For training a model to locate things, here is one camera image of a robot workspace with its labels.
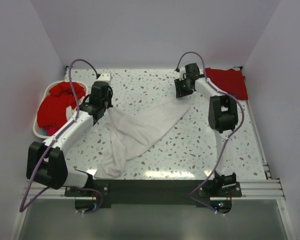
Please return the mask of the white t shirt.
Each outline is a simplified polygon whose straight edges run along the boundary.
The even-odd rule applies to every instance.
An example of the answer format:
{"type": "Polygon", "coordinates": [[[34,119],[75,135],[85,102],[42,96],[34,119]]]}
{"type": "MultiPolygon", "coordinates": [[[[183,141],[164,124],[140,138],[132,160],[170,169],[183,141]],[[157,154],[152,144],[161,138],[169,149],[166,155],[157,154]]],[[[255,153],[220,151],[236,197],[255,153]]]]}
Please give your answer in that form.
{"type": "Polygon", "coordinates": [[[148,109],[130,115],[113,107],[108,110],[111,152],[104,156],[94,174],[96,179],[113,179],[125,170],[126,163],[144,154],[164,137],[191,108],[176,100],[157,101],[148,109]]]}

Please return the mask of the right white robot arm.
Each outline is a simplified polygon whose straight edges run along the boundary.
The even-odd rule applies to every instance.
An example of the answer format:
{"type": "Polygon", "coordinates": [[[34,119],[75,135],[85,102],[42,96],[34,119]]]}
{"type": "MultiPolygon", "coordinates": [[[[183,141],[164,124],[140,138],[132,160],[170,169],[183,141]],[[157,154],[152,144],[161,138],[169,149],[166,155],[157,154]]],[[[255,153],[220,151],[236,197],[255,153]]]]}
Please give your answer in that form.
{"type": "Polygon", "coordinates": [[[217,162],[208,174],[213,180],[207,180],[201,188],[211,195],[223,197],[237,182],[231,141],[239,122],[237,101],[234,96],[215,86],[200,72],[196,63],[190,63],[182,69],[177,67],[175,71],[179,73],[179,78],[174,80],[177,98],[199,92],[209,100],[208,125],[215,136],[217,162]]]}

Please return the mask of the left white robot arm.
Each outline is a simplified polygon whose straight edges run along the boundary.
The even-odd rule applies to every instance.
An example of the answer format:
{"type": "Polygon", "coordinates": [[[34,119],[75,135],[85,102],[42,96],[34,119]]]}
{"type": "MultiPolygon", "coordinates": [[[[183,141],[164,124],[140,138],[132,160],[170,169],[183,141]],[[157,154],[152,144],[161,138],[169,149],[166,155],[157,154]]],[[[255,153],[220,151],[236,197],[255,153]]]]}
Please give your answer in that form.
{"type": "Polygon", "coordinates": [[[46,187],[76,187],[82,196],[94,190],[92,175],[67,167],[66,155],[79,137],[101,119],[112,107],[113,91],[105,81],[96,81],[91,87],[88,102],[82,102],[79,112],[43,142],[33,142],[28,148],[26,178],[46,187]]]}

